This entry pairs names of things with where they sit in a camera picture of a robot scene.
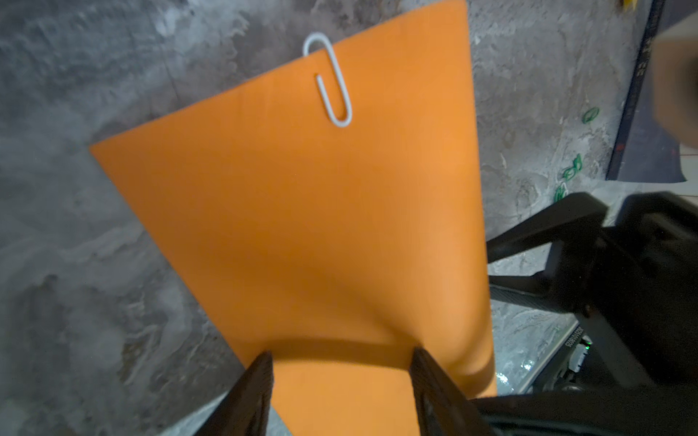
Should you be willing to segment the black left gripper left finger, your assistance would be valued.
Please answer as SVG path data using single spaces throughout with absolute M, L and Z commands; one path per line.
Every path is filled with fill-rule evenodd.
M 262 352 L 194 436 L 265 436 L 273 387 L 273 356 Z

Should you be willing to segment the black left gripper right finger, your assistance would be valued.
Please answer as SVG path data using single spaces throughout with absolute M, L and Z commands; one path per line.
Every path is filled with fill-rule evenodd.
M 491 434 L 490 425 L 427 350 L 414 348 L 408 372 L 422 436 Z

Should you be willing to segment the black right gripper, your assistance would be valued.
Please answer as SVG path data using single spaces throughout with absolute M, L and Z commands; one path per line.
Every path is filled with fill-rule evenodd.
M 575 193 L 486 243 L 487 263 L 550 245 L 545 269 L 489 277 L 493 300 L 580 312 L 624 387 L 697 383 L 697 207 L 676 194 L 633 194 L 613 225 Z M 497 435 L 696 435 L 697 387 L 554 391 L 474 401 Z

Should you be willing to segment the green paperclip side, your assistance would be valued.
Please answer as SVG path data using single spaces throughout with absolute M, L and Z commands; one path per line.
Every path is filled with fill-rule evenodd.
M 568 181 L 571 181 L 572 179 L 574 179 L 576 174 L 577 174 L 576 168 L 571 166 L 571 167 L 568 167 L 567 169 L 563 170 L 562 178 L 564 181 L 568 182 Z
M 583 160 L 581 154 L 578 154 L 573 161 L 574 170 L 579 173 L 583 169 Z

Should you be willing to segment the green paperclip top edge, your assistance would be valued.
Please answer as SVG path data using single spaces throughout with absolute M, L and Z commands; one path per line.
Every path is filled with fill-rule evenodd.
M 599 114 L 600 108 L 598 106 L 592 107 L 583 113 L 581 121 L 584 125 L 589 125 L 598 118 Z

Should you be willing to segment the orange paper document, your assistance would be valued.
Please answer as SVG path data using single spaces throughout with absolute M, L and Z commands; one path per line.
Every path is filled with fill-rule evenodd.
M 441 1 L 91 151 L 294 435 L 416 435 L 422 346 L 496 393 L 467 6 Z

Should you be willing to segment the white paperclip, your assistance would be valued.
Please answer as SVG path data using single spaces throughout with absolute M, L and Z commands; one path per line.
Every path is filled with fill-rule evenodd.
M 344 105 L 344 117 L 339 118 L 336 113 L 334 112 L 334 108 L 332 106 L 332 103 L 329 98 L 329 94 L 327 92 L 325 82 L 323 80 L 323 77 L 320 76 L 319 74 L 316 75 L 316 86 L 317 89 L 320 93 L 321 99 L 323 101 L 324 107 L 325 107 L 325 112 L 330 120 L 330 122 L 338 128 L 347 128 L 349 125 L 351 125 L 353 118 L 354 118 L 354 111 L 353 111 L 353 105 L 351 101 L 350 94 L 348 92 L 346 83 L 345 83 L 345 78 L 343 71 L 341 69 L 341 66 L 338 62 L 338 59 L 336 57 L 336 52 L 334 52 L 334 46 L 330 39 L 323 33 L 321 32 L 314 32 L 308 35 L 305 38 L 304 44 L 303 44 L 303 56 L 307 57 L 310 56 L 311 48 L 313 45 L 319 44 L 321 45 L 324 49 L 325 52 L 327 53 L 330 65 L 333 70 L 334 74 L 334 79 L 336 80 L 336 84 L 338 85 L 338 89 L 341 94 L 341 98 L 343 100 L 343 105 Z

